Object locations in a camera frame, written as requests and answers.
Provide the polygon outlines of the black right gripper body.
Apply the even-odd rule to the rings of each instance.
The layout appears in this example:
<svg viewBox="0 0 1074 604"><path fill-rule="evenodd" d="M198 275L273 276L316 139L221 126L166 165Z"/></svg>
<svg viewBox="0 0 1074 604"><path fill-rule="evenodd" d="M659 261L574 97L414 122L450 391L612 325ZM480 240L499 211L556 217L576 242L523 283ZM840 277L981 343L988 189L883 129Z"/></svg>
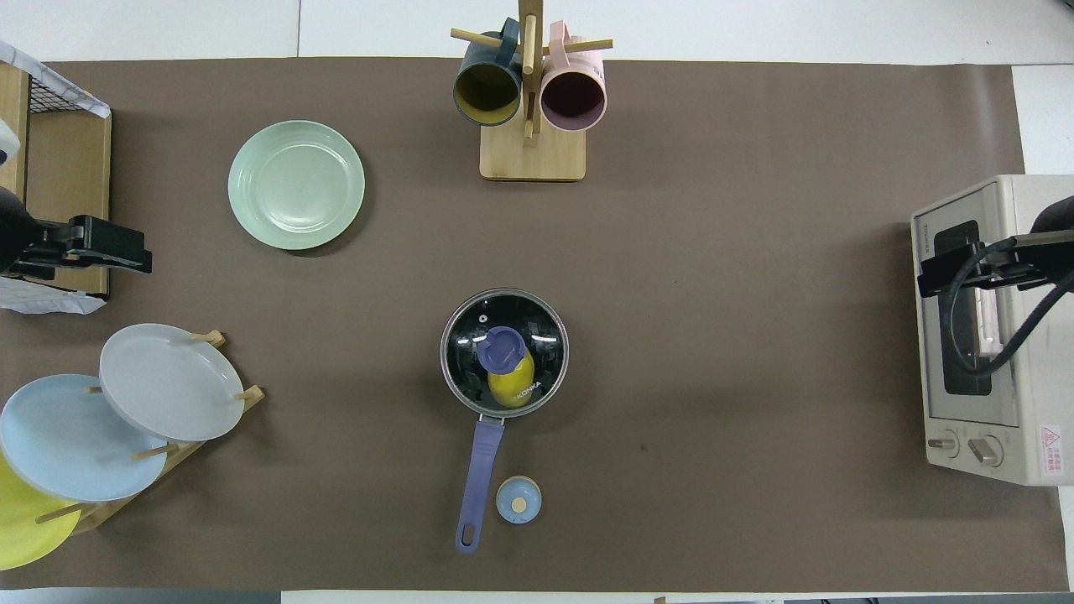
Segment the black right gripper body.
<svg viewBox="0 0 1074 604"><path fill-rule="evenodd" d="M985 248L981 261L979 289L1016 286L1021 290L1046 284L1059 285L1073 271L1070 238L1045 242L1005 238Z"/></svg>

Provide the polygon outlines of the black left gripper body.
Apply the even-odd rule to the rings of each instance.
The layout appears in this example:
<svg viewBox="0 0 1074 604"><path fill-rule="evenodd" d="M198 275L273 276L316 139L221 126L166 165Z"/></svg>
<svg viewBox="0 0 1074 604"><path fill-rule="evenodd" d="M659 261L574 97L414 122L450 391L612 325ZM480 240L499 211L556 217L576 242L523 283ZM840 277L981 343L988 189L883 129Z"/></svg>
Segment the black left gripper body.
<svg viewBox="0 0 1074 604"><path fill-rule="evenodd" d="M8 278L50 281L58 268L76 268L83 241L83 221L70 222L15 221L4 219L4 275Z"/></svg>

